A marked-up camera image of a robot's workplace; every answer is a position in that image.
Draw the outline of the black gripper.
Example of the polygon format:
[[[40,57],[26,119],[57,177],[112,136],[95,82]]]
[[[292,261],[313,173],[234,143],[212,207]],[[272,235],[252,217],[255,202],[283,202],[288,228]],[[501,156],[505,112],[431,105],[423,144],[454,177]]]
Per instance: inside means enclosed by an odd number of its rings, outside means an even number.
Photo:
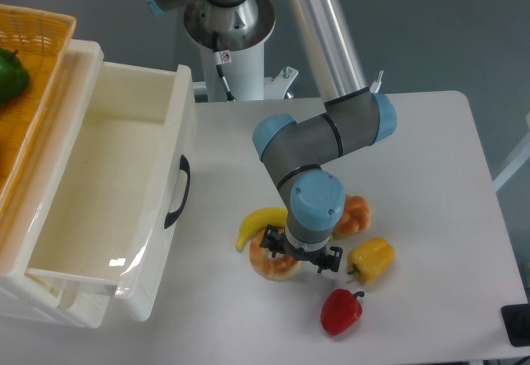
[[[294,247],[288,242],[284,234],[280,232],[280,228],[271,224],[268,224],[265,228],[259,247],[266,249],[272,257],[286,253],[297,261],[315,264],[318,273],[323,271],[337,272],[343,256],[342,247],[323,247],[316,251],[307,251],[302,247]]]

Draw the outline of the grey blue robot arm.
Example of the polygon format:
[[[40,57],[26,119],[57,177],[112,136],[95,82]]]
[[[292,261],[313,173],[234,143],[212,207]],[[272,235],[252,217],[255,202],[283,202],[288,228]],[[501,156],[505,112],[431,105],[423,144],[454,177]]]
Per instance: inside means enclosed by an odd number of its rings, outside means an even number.
[[[264,75],[264,44],[275,26],[269,0],[146,0],[155,14],[183,7],[185,29],[200,49],[211,102],[284,97],[295,73]],[[283,233],[269,227],[261,247],[320,270],[337,271],[342,249],[329,245],[345,209],[342,184],[327,162],[392,135],[397,115],[379,82],[359,64],[338,0],[290,0],[325,110],[303,122],[279,114],[255,128],[252,140],[287,208]]]

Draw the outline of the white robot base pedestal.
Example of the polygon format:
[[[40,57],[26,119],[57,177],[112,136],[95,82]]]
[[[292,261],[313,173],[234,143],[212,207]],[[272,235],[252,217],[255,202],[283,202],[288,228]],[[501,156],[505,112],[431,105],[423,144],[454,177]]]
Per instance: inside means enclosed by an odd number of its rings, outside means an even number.
[[[187,34],[200,50],[204,96],[209,102],[291,98],[299,71],[287,65],[265,75],[265,43],[276,18],[270,0],[234,7],[199,1],[185,9]]]

